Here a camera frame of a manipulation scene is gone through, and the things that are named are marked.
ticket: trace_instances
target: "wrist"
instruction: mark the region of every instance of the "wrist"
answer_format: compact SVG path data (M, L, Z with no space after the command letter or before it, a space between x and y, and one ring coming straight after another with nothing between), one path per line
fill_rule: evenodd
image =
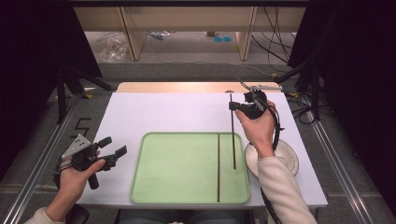
M74 200L71 200L67 195L62 195L58 192L45 212L52 221L61 222L65 220L74 204Z
M253 146L256 148L260 159L275 156L271 142L256 143Z

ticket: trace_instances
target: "table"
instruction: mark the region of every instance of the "table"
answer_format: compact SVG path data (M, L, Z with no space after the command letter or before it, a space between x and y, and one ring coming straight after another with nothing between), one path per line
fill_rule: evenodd
M249 86L259 83L247 83ZM274 83L262 83L275 87ZM79 204L85 206L134 208L183 208L183 209L250 209L263 207L260 183L253 174L248 174L250 198L240 204L143 204L130 199L130 187L134 167L139 153L142 136L148 132L230 132L231 118L228 109L229 93L234 91L233 100L243 103L242 92L246 90L239 83L122 83L119 91L113 93L94 141L111 136L111 148L127 146L128 152L121 157L117 166L109 172L97 174L99 189L87 186ZM287 142L296 152L300 168L296 175L303 197L310 208L326 206L327 200L318 182L303 141L297 130L286 97L280 90L266 91L268 99L276 103L280 123L284 131L280 139ZM206 120L215 117L212 122ZM238 133L247 145L242 126L234 122ZM113 150L101 150L102 155Z

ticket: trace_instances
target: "white plate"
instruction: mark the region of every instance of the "white plate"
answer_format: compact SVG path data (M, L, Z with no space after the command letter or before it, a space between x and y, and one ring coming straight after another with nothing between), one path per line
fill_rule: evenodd
M286 142L279 139L275 154L278 157L285 158L288 162L288 167L291 173L293 175L297 174L299 166L297 154ZM257 154L256 148L251 144L247 144L247 147L245 148L245 159L250 172L255 176L258 176L259 170L257 168L257 161L259 160L259 155Z

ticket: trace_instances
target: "finger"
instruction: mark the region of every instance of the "finger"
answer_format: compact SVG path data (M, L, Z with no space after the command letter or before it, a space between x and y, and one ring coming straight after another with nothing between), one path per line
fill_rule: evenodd
M100 168L102 168L103 165L105 165L105 162L106 162L105 160L96 161L87 170L85 170L84 173L87 176L91 176L91 175L95 174L98 170L100 170Z
M73 166L65 166L65 167L62 167L61 168L61 171L60 172L63 172L63 171L65 171L65 170L67 170L67 169L69 169L69 168L72 168Z
M241 121L241 123L244 122L245 120L249 120L249 118L245 115L245 113L238 109L235 110L235 115L239 119L239 121Z
M64 161L72 161L72 160L73 160L73 156L68 156L64 158Z
M272 102L272 101L267 100L267 104L270 105L270 106L275 107L275 104L274 104L274 102Z

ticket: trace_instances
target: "sleeve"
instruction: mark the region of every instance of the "sleeve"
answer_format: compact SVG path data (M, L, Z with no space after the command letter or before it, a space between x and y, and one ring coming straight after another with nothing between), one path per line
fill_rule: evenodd
M263 158L257 164L262 190L282 223L317 223L284 158Z
M46 207L39 208L35 215L25 222L25 224L64 224L64 222L54 222L46 214Z

